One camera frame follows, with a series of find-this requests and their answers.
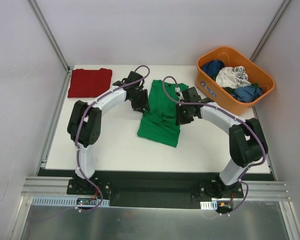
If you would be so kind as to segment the orange plastic basket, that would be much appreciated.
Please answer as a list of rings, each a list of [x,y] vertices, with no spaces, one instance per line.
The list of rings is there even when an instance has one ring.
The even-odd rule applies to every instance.
[[[220,86],[215,79],[202,70],[202,67],[211,61],[221,61],[225,67],[244,67],[248,81],[261,92],[261,96],[255,100],[244,101],[242,94]],[[198,58],[196,67],[195,86],[222,108],[235,115],[242,115],[247,109],[270,94],[276,86],[275,80],[267,72],[241,52],[229,46],[220,46],[202,55]]]

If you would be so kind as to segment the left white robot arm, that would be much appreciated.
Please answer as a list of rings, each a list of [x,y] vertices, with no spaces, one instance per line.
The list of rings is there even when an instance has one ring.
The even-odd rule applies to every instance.
[[[75,174],[81,178],[78,188],[89,195],[95,191],[96,183],[91,177],[95,173],[93,145],[101,135],[102,116],[115,106],[130,101],[135,112],[150,109],[148,90],[144,89],[145,76],[131,71],[128,77],[116,81],[100,96],[89,102],[75,102],[67,126],[67,132],[76,151]]]

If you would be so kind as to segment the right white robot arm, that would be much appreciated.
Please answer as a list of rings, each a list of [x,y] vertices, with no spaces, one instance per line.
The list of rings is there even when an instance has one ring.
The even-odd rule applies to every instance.
[[[215,180],[204,187],[204,193],[210,197],[227,197],[240,185],[248,169],[266,158],[268,146],[259,120],[240,118],[210,98],[202,99],[195,87],[183,91],[177,87],[175,95],[182,97],[175,105],[177,125],[189,124],[197,117],[228,135],[230,160]]]

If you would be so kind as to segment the green t-shirt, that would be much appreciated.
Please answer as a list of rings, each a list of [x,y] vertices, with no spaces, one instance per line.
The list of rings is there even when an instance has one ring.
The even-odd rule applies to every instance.
[[[137,136],[150,141],[176,147],[179,141],[180,127],[176,125],[176,95],[177,85],[163,83],[162,80],[153,80],[148,97],[149,110],[143,113]]]

